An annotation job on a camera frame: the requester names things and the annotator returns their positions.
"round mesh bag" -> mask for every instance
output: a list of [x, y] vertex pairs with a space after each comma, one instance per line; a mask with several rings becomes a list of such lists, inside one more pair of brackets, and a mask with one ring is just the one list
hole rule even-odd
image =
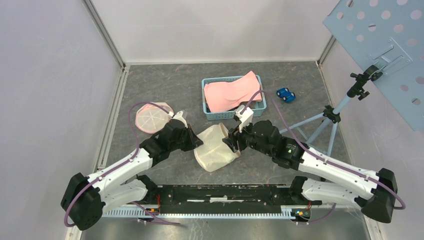
[[194, 149], [194, 156], [206, 171], [218, 170], [240, 157], [239, 151], [234, 153], [223, 142], [223, 138], [227, 136], [228, 130], [222, 123], [212, 125], [197, 135], [203, 145]]

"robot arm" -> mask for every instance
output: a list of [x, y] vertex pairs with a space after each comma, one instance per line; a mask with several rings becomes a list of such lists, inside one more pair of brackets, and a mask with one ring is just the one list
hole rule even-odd
[[[303, 143], [311, 153], [316, 154], [324, 161], [318, 160], [313, 154], [305, 151], [298, 143], [288, 137], [283, 137], [279, 130], [269, 120], [252, 124], [253, 111], [247, 108], [236, 110], [234, 117], [238, 126], [230, 129], [228, 137], [222, 141], [234, 152], [243, 151], [247, 147], [259, 151], [269, 157], [280, 167], [294, 169], [326, 178], [332, 182], [320, 182], [306, 177], [297, 176], [293, 180], [290, 190], [294, 196], [300, 196], [308, 201], [324, 201], [350, 205], [360, 208], [366, 216], [383, 223], [390, 223], [395, 205], [395, 198], [386, 190], [352, 172], [361, 172], [367, 178], [378, 179], [381, 183], [397, 192], [396, 180], [393, 172], [385, 168], [379, 172], [359, 169], [355, 166], [338, 161], [323, 155], [313, 147]], [[129, 155], [96, 173], [83, 176], [74, 175], [67, 186], [60, 203], [69, 217], [80, 230], [93, 226], [102, 216], [116, 207], [134, 201], [144, 201], [155, 196], [149, 179], [136, 179], [122, 184], [132, 176], [147, 170], [167, 159], [172, 151], [191, 151], [203, 142], [193, 133], [178, 112], [162, 130], [144, 140]], [[337, 163], [344, 169], [328, 164]]]
[[[297, 176], [292, 183], [293, 191], [309, 201], [321, 200], [353, 206], [376, 221], [391, 222], [395, 197], [368, 178], [378, 180], [397, 193], [398, 187], [392, 171], [385, 168], [379, 172], [361, 169], [326, 156], [303, 143], [309, 152], [323, 158], [322, 161], [305, 151], [294, 139], [282, 136], [269, 120], [252, 124], [252, 110], [247, 108], [242, 113], [242, 109], [240, 107], [235, 111], [234, 118], [239, 125], [230, 129], [228, 137], [223, 139], [233, 152], [249, 147], [270, 156], [280, 167], [311, 173], [331, 181], [320, 182]], [[353, 172], [361, 173], [366, 178]]]
[[126, 180], [167, 159], [172, 151], [191, 151], [203, 144], [182, 115], [178, 112], [162, 130], [144, 140], [135, 157], [136, 150], [103, 170], [88, 176], [77, 173], [70, 179], [60, 203], [65, 211], [81, 189], [97, 180], [71, 206], [69, 217], [80, 230], [93, 226], [103, 213], [146, 197], [147, 182], [135, 179], [121, 185]]

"gray marble floor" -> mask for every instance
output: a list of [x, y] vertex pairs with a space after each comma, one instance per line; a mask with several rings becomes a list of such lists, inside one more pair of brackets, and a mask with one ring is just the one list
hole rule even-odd
[[[328, 105], [329, 97], [314, 62], [245, 62], [204, 64], [135, 65], [129, 75], [120, 105], [107, 165], [115, 163], [135, 149], [136, 141], [128, 126], [127, 114], [137, 102], [166, 102], [175, 112], [187, 111], [186, 120], [198, 134], [219, 121], [208, 121], [202, 108], [201, 81], [204, 78], [240, 76], [254, 71], [259, 75], [265, 90], [276, 91], [287, 87], [296, 94], [292, 103], [278, 103], [286, 121], [295, 124], [315, 116]], [[278, 128], [283, 127], [270, 96], [265, 97], [267, 109], [261, 117], [253, 119], [271, 120]], [[131, 114], [134, 124], [135, 112]], [[222, 121], [226, 126], [234, 120]], [[321, 123], [320, 120], [306, 124], [302, 129], [310, 136]], [[137, 128], [140, 141], [150, 135]], [[315, 140], [314, 145], [325, 149], [330, 138], [331, 127]], [[348, 162], [345, 146], [338, 132], [335, 137], [332, 157]], [[246, 149], [242, 156], [229, 165], [214, 172], [206, 172], [197, 163], [193, 152], [175, 151], [169, 159], [143, 172], [157, 184], [231, 184], [231, 183], [291, 183], [294, 176], [311, 176], [291, 169], [283, 169], [259, 152]]]

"white wall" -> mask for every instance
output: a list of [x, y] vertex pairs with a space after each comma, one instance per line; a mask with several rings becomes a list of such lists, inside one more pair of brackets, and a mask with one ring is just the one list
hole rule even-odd
[[339, 0], [93, 0], [128, 63], [317, 60]]
[[[333, 103], [344, 98], [353, 85], [355, 80], [349, 74], [362, 73], [339, 43], [322, 70]], [[396, 175], [398, 193], [407, 207], [395, 210], [392, 223], [383, 224], [386, 239], [422, 239], [424, 131], [412, 131], [372, 83], [364, 89], [370, 95], [362, 101], [351, 100], [340, 114], [347, 151], [358, 167], [376, 171], [387, 168]]]
[[0, 39], [0, 239], [61, 240], [120, 68], [80, 0], [3, 0]]

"pink cloth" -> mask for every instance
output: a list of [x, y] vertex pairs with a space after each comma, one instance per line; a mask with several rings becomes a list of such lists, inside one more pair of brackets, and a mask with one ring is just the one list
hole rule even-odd
[[[225, 112], [247, 102], [261, 86], [254, 72], [232, 82], [212, 82], [204, 86], [204, 97], [211, 113]], [[254, 101], [262, 101], [262, 95], [254, 97]]]

